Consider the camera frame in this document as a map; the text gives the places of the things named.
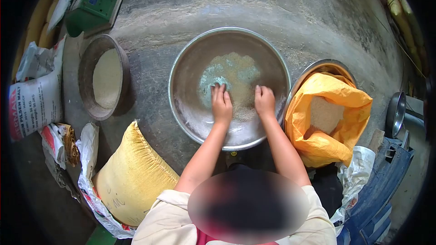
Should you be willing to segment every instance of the orange woven sack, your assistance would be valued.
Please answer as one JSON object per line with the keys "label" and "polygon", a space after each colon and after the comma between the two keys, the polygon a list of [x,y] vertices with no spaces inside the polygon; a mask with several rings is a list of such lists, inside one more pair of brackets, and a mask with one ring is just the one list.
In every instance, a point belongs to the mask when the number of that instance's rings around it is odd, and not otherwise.
{"label": "orange woven sack", "polygon": [[[303,136],[310,127],[310,103],[313,96],[344,106],[343,119],[330,134],[318,130]],[[333,162],[350,165],[353,147],[369,120],[372,98],[356,89],[344,76],[327,72],[313,73],[301,85],[285,116],[285,133],[307,167],[323,167]]]}

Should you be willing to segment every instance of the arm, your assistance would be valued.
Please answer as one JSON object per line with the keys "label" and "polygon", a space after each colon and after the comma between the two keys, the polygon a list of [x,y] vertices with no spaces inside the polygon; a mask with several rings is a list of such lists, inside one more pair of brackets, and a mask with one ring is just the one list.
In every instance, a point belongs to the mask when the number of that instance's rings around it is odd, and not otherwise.
{"label": "arm", "polygon": [[299,186],[311,185],[300,155],[275,118],[273,91],[266,86],[256,86],[255,107],[265,129],[277,172]]}
{"label": "arm", "polygon": [[191,194],[193,190],[212,176],[218,155],[232,121],[232,102],[225,84],[211,87],[212,112],[215,123],[211,132],[193,155],[180,176],[174,190]]}

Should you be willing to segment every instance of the green scale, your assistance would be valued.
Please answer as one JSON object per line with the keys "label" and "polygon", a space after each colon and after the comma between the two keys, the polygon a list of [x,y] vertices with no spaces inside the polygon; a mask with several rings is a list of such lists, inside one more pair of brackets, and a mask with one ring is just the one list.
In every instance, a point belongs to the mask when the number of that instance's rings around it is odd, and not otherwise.
{"label": "green scale", "polygon": [[73,0],[65,25],[71,37],[90,36],[112,28],[122,0]]}

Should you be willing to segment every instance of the beige shirt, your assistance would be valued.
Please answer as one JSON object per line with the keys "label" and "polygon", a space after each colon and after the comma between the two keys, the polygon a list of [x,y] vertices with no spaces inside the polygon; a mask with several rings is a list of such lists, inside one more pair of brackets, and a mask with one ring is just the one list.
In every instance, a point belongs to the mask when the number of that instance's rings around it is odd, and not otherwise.
{"label": "beige shirt", "polygon": [[[309,215],[292,235],[277,240],[279,245],[336,244],[335,229],[311,185],[302,187],[309,199]],[[188,215],[190,194],[164,190],[136,230],[133,245],[195,245],[197,228]],[[215,240],[207,245],[229,245]]]}

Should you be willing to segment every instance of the grain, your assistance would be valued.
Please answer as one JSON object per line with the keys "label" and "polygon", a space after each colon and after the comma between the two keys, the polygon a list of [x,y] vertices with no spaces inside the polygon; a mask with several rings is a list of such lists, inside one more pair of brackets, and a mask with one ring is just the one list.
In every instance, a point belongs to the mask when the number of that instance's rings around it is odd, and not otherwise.
{"label": "grain", "polygon": [[331,134],[343,118],[344,109],[344,106],[330,103],[322,96],[313,96],[310,103],[310,124],[313,127],[308,132],[312,134],[315,130],[321,130],[325,134]]}
{"label": "grain", "polygon": [[112,109],[121,84],[121,67],[116,49],[109,49],[100,57],[92,75],[95,101],[105,109]]}
{"label": "grain", "polygon": [[[255,115],[254,89],[260,72],[254,60],[249,56],[240,56],[232,52],[213,58],[200,78],[199,89],[206,92],[215,82],[225,83],[233,105],[233,118],[241,122],[250,121]],[[210,104],[207,95],[203,104]]]}

